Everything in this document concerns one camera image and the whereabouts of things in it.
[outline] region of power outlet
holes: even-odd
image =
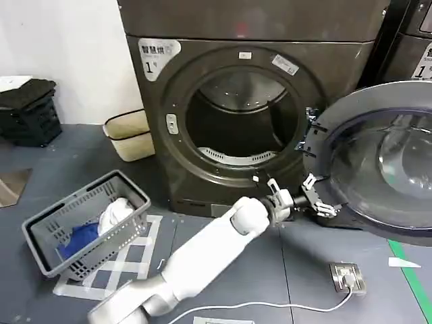
[[[335,285],[336,292],[348,293],[349,289],[344,285],[343,278],[345,275],[352,275],[354,278],[353,294],[365,295],[366,284],[362,273],[355,263],[330,263],[331,276]]]

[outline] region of green tape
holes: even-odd
[[[395,257],[406,260],[405,251],[399,242],[389,240],[389,245]],[[410,285],[414,297],[423,312],[428,324],[432,324],[432,303],[427,298],[426,291],[423,289],[413,268],[401,268],[408,285]]]

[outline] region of beige basket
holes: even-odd
[[[103,131],[113,143],[118,155],[126,162],[155,154],[144,109],[108,119]]]

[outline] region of cable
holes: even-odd
[[[241,307],[245,307],[245,306],[254,306],[254,305],[268,306],[268,307],[275,307],[275,308],[292,307],[292,308],[306,309],[308,311],[328,313],[331,311],[335,311],[336,309],[342,307],[347,301],[349,301],[349,299],[352,296],[352,286],[347,286],[347,287],[349,289],[348,295],[339,304],[337,304],[336,306],[331,307],[331,308],[315,308],[315,307],[297,305],[297,304],[272,304],[270,302],[244,302],[243,304],[237,304],[237,305],[232,305],[232,306],[202,306],[202,307],[196,307],[196,308],[192,308],[190,310],[187,310],[183,314],[177,316],[175,319],[173,319],[168,324],[174,324],[176,321],[178,321],[182,317],[185,317],[186,315],[189,315],[190,313],[193,313],[196,311],[205,311],[208,309],[236,309],[236,308],[241,308]]]

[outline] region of clothes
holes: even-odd
[[[133,212],[134,209],[129,205],[128,199],[126,198],[118,198],[115,202],[109,204],[99,218],[99,226],[97,229],[99,236],[108,232]]]
[[[63,259],[68,259],[79,250],[96,240],[98,223],[91,223],[72,228],[72,235],[67,246],[60,244],[57,248]]]

